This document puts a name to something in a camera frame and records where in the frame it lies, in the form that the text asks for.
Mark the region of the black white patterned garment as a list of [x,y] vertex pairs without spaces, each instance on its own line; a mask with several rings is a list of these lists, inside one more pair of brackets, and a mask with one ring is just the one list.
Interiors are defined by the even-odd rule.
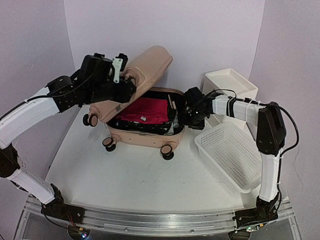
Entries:
[[108,126],[118,130],[124,130],[124,131],[136,131],[136,132],[164,135],[170,130],[172,126],[172,122],[168,121],[160,124],[145,124],[140,122],[125,121],[125,120],[118,119],[118,120],[110,120],[108,122]]

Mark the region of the magenta t-shirt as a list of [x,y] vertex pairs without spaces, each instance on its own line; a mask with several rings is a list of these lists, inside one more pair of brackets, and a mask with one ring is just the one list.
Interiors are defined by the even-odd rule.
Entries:
[[117,114],[116,118],[143,124],[163,124],[169,121],[168,102],[165,99],[140,97]]

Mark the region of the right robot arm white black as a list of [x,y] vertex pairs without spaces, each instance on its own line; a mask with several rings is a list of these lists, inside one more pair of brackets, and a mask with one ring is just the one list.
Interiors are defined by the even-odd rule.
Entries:
[[267,222],[277,216],[286,127],[282,109],[275,103],[226,96],[193,97],[183,121],[194,128],[209,115],[222,115],[256,126],[255,138],[231,122],[199,134],[194,142],[201,157],[231,192],[244,194],[259,188],[256,206],[235,213],[240,224]]

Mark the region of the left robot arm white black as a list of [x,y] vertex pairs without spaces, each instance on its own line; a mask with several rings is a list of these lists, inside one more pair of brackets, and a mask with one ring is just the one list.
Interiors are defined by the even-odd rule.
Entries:
[[36,124],[74,106],[82,107],[103,101],[128,103],[136,89],[135,79],[131,76],[93,73],[86,78],[74,74],[52,80],[35,95],[1,116],[1,178],[37,198],[41,202],[41,212],[46,217],[81,223],[84,208],[66,204],[58,187],[32,175],[19,161],[19,154],[12,142]]

